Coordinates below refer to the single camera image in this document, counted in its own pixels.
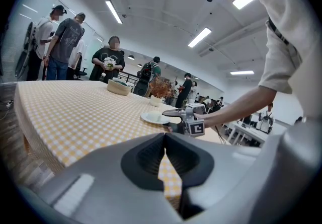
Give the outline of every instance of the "checkered tablecloth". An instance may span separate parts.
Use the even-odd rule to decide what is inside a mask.
[[[140,115],[173,107],[157,108],[148,102],[131,93],[113,94],[102,82],[20,82],[15,111],[32,152],[57,173],[97,148],[164,132],[162,126],[147,123]],[[164,182],[166,197],[180,196],[182,182],[167,156],[158,177]]]

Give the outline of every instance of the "gray t-shirt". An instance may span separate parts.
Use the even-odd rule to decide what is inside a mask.
[[[72,49],[77,46],[83,35],[82,26],[76,20],[67,18],[60,23],[55,35],[59,36],[59,39],[50,56],[62,63],[68,63]]]

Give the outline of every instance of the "black t-shirt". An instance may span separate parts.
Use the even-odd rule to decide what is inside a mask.
[[[124,57],[122,55],[121,52],[119,52],[118,50],[111,50],[110,48],[101,48],[98,51],[96,51],[96,53],[93,55],[93,58],[98,58],[98,60],[100,62],[104,62],[104,58],[106,57],[111,57],[113,59],[115,59],[116,64],[117,65],[121,65],[125,66],[125,62],[124,62]],[[90,76],[90,80],[91,81],[98,81],[102,75],[103,69],[100,65],[96,65],[94,66],[91,76]],[[107,71],[105,70],[105,78],[104,78],[104,82],[108,83],[109,79],[113,79],[113,77],[117,76],[118,71],[116,69],[112,70],[112,71]]]
[[[190,79],[187,79],[182,86],[185,87],[185,88],[181,91],[179,96],[182,97],[185,100],[187,98],[190,90],[191,90],[192,81]]]

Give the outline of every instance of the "woven basket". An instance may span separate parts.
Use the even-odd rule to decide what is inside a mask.
[[[131,87],[119,84],[113,80],[109,80],[109,83],[107,84],[107,90],[111,93],[126,96],[130,93]]]

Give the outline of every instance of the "floor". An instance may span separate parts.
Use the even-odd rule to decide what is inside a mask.
[[[4,103],[14,99],[15,89],[16,85],[0,86],[0,119],[7,112]],[[37,192],[54,174],[42,160],[35,160],[26,153],[22,137],[12,106],[0,120],[0,154],[12,179]]]

